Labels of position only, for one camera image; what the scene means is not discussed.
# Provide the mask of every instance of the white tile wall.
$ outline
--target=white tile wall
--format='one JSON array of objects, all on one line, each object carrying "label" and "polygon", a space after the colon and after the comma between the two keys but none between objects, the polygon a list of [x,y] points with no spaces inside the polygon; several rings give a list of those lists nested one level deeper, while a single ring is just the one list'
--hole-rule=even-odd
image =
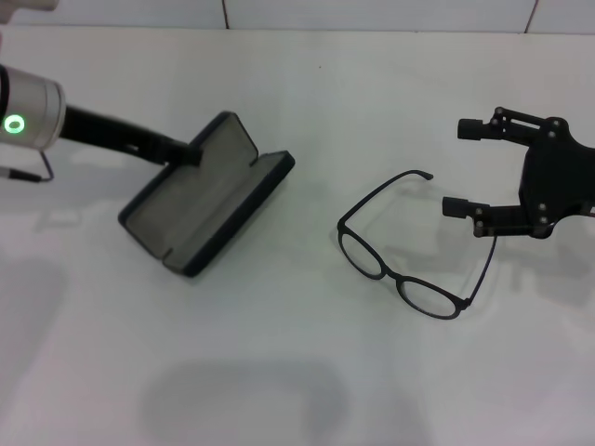
[{"label": "white tile wall", "polygon": [[535,0],[226,0],[235,29],[522,33]]},{"label": "white tile wall", "polygon": [[531,33],[595,33],[594,0],[540,0]]},{"label": "white tile wall", "polygon": [[20,9],[11,23],[225,28],[221,0],[60,0],[53,12]]}]

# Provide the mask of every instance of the eyeglass frame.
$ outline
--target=eyeglass frame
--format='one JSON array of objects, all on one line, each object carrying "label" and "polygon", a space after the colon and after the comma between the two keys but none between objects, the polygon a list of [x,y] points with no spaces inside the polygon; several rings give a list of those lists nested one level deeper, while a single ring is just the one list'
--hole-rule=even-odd
[{"label": "eyeglass frame", "polygon": [[[440,288],[439,286],[434,285],[433,283],[423,281],[417,277],[405,276],[405,275],[402,275],[396,271],[393,271],[392,269],[389,268],[389,266],[386,264],[386,262],[382,259],[380,254],[368,242],[366,242],[354,230],[352,230],[351,228],[349,228],[347,226],[347,220],[349,220],[352,216],[354,216],[357,211],[362,209],[362,207],[364,207],[366,204],[368,204],[374,197],[376,197],[380,192],[382,192],[384,189],[386,189],[392,183],[394,183],[395,181],[397,181],[403,177],[406,177],[408,175],[418,175],[418,176],[426,179],[427,181],[430,181],[431,179],[434,178],[434,175],[429,174],[427,172],[423,172],[421,170],[408,170],[406,172],[402,172],[401,174],[397,175],[396,177],[389,179],[385,183],[378,186],[376,189],[372,190],[365,197],[363,197],[357,204],[355,204],[355,206],[353,206],[351,208],[351,210],[338,221],[338,223],[337,223],[338,244],[341,248],[341,251],[343,251],[343,255],[345,255],[345,257],[349,260],[351,265],[354,268],[356,268],[358,271],[360,271],[365,277],[367,277],[368,279],[371,279],[373,281],[379,281],[379,280],[383,279],[385,276],[389,276],[391,279],[396,281],[397,291],[398,291],[399,295],[401,296],[401,299],[404,300],[411,308],[416,309],[420,313],[423,313],[423,314],[430,316],[431,318],[434,318],[434,319],[451,321],[453,319],[456,319],[460,315],[461,311],[467,309],[473,303],[475,296],[477,295],[480,287],[482,286],[483,279],[485,279],[485,274],[490,266],[490,262],[492,261],[494,251],[496,249],[496,241],[497,241],[496,236],[494,237],[494,241],[492,243],[492,248],[490,249],[490,254],[488,255],[487,260],[485,262],[485,266],[483,267],[482,274],[480,275],[480,278],[477,281],[475,288],[473,289],[473,292],[471,293],[471,296],[466,299],[462,299],[462,298],[458,297],[457,295],[454,295],[454,294],[444,290],[443,288]],[[351,260],[350,256],[347,254],[347,250],[343,246],[343,237],[345,235],[351,236],[351,238],[353,238],[353,240],[355,240],[357,243],[359,243],[361,246],[363,246],[365,248],[365,250],[370,255],[372,255],[372,257],[378,262],[378,264],[380,265],[380,272],[378,274],[370,274],[370,273],[366,272],[365,270],[358,267],[355,264],[355,262],[353,262],[353,260]],[[441,316],[439,314],[432,314],[432,313],[424,310],[423,308],[418,307],[407,297],[407,293],[404,290],[404,284],[407,282],[412,282],[412,283],[416,283],[421,286],[425,286],[427,288],[430,288],[432,291],[443,295],[444,297],[446,297],[453,303],[453,305],[455,306],[455,312],[449,316]]]}]

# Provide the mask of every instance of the eyeglasses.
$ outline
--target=eyeglasses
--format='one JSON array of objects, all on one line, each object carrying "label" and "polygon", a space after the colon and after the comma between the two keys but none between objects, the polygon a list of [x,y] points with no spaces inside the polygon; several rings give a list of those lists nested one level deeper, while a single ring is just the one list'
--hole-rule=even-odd
[{"label": "eyeglasses", "polygon": [[471,305],[480,286],[482,286],[485,273],[490,266],[492,256],[494,255],[497,237],[494,237],[494,242],[492,243],[492,248],[490,249],[490,254],[487,257],[485,266],[483,267],[482,275],[477,281],[471,296],[467,299],[461,299],[432,283],[422,281],[416,277],[403,276],[398,272],[393,271],[387,266],[386,262],[382,260],[382,257],[374,250],[374,248],[372,248],[372,246],[370,246],[362,237],[357,235],[355,231],[347,227],[347,220],[349,220],[357,211],[362,209],[366,203],[396,180],[408,175],[418,175],[426,180],[434,178],[434,175],[420,170],[409,170],[391,178],[386,183],[373,190],[338,221],[338,244],[350,263],[368,279],[379,281],[387,275],[394,279],[397,282],[397,291],[399,292],[399,295],[401,295],[407,304],[415,308],[417,311],[436,319],[455,319],[462,310]]}]

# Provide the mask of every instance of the cable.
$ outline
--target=cable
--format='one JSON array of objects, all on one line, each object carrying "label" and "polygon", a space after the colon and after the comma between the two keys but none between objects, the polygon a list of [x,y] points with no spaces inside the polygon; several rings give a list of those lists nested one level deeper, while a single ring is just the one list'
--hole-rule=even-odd
[{"label": "cable", "polygon": [[50,181],[52,181],[54,179],[54,169],[52,169],[52,166],[49,163],[49,160],[47,159],[46,154],[42,151],[40,151],[39,154],[41,155],[41,159],[44,162],[44,164],[46,165],[46,170],[47,170],[47,178],[41,178],[40,182],[41,183],[49,183]]},{"label": "cable", "polygon": [[52,169],[46,154],[42,151],[39,152],[41,159],[46,166],[47,177],[42,177],[37,174],[31,174],[24,170],[13,169],[11,167],[0,166],[0,177],[7,179],[18,179],[20,181],[28,181],[30,183],[48,183],[54,179],[54,169]]}]

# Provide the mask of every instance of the eyeglass temple arm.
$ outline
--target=eyeglass temple arm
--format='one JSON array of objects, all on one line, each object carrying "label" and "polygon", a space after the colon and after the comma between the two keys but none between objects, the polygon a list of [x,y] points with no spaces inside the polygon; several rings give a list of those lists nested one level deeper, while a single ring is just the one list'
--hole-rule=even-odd
[{"label": "eyeglass temple arm", "polygon": [[467,299],[467,308],[473,303],[473,299],[475,299],[477,292],[480,291],[480,288],[483,283],[483,279],[485,279],[485,274],[487,273],[487,269],[490,268],[490,263],[492,262],[492,257],[494,256],[494,251],[496,249],[497,240],[498,240],[498,238],[494,237],[494,241],[492,242],[492,247],[490,248],[490,254],[488,255],[487,260],[485,261],[485,265],[483,266],[482,275],[480,276],[480,279],[475,284],[475,288],[473,288],[473,292],[471,293],[471,296],[469,297],[469,299]]},{"label": "eyeglass temple arm", "polygon": [[377,188],[375,188],[374,190],[372,190],[370,193],[368,193],[365,197],[363,197],[355,206],[353,206],[351,208],[351,210],[345,214],[339,221],[338,221],[338,225],[344,225],[345,222],[347,220],[349,220],[357,211],[359,211],[360,209],[362,209],[362,207],[364,207],[364,205],[366,203],[368,203],[372,197],[374,197],[375,195],[377,195],[378,193],[380,193],[383,189],[386,189],[388,186],[390,186],[392,183],[394,183],[396,180],[401,179],[403,177],[406,177],[408,175],[418,175],[426,180],[431,180],[432,178],[434,178],[434,175],[429,174],[428,172],[424,172],[422,170],[408,170],[406,172],[403,172],[399,175],[397,175],[396,177],[393,177],[391,179],[389,179],[388,181],[384,182],[382,185],[378,186]]}]

